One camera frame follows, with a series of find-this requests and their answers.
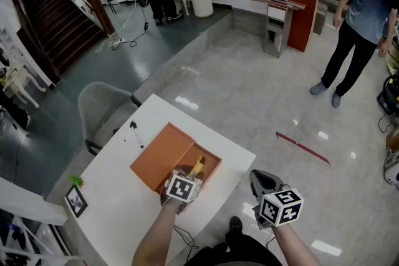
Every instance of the red strip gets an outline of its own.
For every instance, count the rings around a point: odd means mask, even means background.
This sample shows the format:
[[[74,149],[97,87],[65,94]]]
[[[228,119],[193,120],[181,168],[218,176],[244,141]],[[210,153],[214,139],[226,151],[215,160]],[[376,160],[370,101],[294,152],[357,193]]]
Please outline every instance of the red strip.
[[[278,138],[283,138],[283,139],[287,140],[288,142],[291,142],[291,143],[295,144],[296,146],[299,146],[301,149],[303,149],[303,150],[309,152],[310,154],[312,154],[312,155],[318,157],[318,158],[321,159],[322,161],[328,163],[328,165],[329,165],[330,168],[331,168],[331,164],[330,164],[329,160],[327,160],[324,156],[321,156],[320,154],[317,154],[315,151],[313,151],[313,150],[307,148],[306,146],[304,146],[304,145],[298,143],[297,141],[294,141],[293,139],[291,139],[291,138],[289,138],[288,136],[285,136],[285,135],[283,135],[283,134],[281,134],[281,133],[279,133],[279,132],[276,132],[276,135],[277,135]]]

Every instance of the white cable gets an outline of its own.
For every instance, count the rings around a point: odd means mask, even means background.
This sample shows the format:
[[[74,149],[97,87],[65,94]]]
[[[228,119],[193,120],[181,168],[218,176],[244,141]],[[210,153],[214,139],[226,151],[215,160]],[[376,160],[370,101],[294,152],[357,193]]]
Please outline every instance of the white cable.
[[[102,50],[102,47],[105,46],[105,45],[108,45],[109,47],[113,47],[115,45],[116,41],[119,38],[118,37],[114,37],[113,35],[117,34],[118,32],[121,32],[122,30],[124,30],[124,28],[126,27],[127,22],[129,21],[129,19],[132,16],[133,12],[136,10],[136,7],[137,7],[137,1],[135,1],[135,7],[133,8],[133,10],[130,13],[130,15],[127,17],[127,20],[123,24],[123,27],[120,30],[115,31],[112,35],[110,35],[109,39],[104,40],[103,43],[100,45],[100,47],[98,47],[97,50],[95,51],[96,54],[98,54]]]

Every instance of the wooden stair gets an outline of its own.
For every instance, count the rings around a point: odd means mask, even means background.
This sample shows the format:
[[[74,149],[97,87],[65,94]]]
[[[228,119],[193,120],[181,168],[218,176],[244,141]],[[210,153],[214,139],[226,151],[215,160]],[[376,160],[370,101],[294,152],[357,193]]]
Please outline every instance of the wooden stair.
[[[106,34],[71,0],[22,0],[44,54],[63,74]]]

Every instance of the man in blue t-shirt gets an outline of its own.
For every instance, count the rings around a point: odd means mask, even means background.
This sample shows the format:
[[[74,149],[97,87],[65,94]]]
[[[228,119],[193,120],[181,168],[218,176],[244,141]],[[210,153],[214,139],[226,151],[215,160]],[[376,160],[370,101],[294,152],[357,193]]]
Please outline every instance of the man in blue t-shirt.
[[[349,0],[340,0],[333,24],[339,30],[337,48],[324,72],[322,80],[310,88],[313,95],[326,91],[335,80],[339,69],[350,50],[355,46],[350,67],[345,78],[335,89],[332,105],[337,108],[341,97],[349,91],[359,78],[364,67],[371,59],[382,36],[383,27],[388,18],[387,39],[380,46],[378,56],[387,54],[393,38],[398,0],[352,0],[349,11],[342,19],[342,11]]]

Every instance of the framed photo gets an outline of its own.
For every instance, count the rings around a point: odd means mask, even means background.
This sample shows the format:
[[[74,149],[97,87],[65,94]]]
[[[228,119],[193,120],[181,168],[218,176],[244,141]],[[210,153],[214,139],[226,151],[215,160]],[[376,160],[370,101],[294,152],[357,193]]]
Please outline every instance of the framed photo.
[[[67,202],[75,216],[79,217],[82,215],[87,207],[87,203],[76,185],[72,185],[67,195],[65,195],[65,198],[67,199]]]

